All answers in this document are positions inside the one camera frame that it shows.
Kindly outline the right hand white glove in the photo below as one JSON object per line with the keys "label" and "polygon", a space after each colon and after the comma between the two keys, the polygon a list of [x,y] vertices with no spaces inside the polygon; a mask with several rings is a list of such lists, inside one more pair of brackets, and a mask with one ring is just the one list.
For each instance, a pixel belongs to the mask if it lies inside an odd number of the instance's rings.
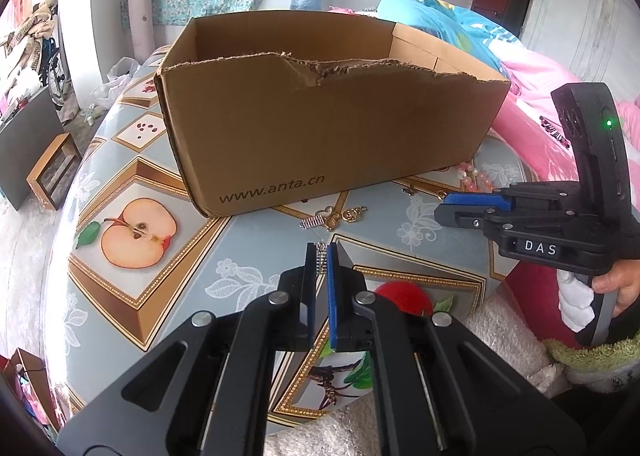
{"label": "right hand white glove", "polygon": [[572,332],[581,332],[593,321],[592,302],[596,294],[617,293],[614,317],[629,309],[639,298],[639,260],[618,260],[610,272],[594,277],[590,286],[572,272],[558,269],[555,275],[562,322]]}

